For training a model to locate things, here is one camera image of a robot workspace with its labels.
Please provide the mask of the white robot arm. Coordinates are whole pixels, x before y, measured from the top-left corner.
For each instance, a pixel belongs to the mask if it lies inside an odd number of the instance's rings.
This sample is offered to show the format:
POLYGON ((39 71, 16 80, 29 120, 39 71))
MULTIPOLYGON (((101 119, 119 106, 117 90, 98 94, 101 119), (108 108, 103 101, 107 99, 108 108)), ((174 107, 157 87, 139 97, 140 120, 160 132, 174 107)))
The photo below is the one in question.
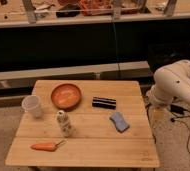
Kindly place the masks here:
POLYGON ((157 108, 169 106, 175 97, 190 105, 190 60, 180 60, 158 68, 149 101, 157 108))

